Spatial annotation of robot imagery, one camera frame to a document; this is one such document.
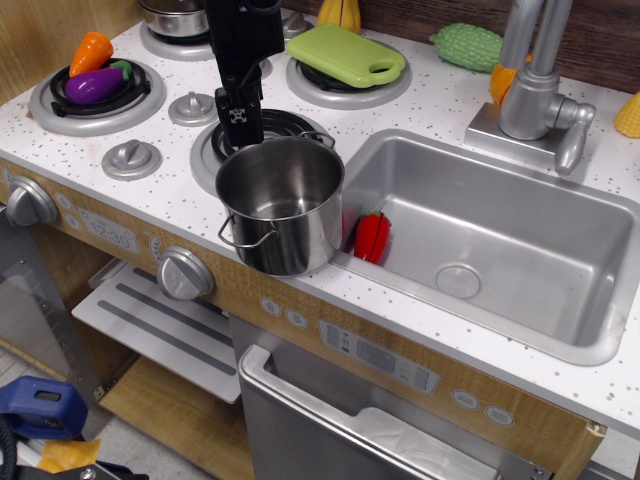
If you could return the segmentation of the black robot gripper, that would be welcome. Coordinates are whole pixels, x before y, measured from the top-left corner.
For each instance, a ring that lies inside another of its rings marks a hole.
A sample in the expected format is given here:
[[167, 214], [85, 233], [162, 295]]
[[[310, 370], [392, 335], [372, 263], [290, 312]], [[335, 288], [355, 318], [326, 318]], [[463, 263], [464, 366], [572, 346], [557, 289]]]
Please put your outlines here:
[[207, 1], [205, 12], [222, 88], [215, 102], [232, 146], [264, 141], [259, 63], [284, 51], [280, 1]]

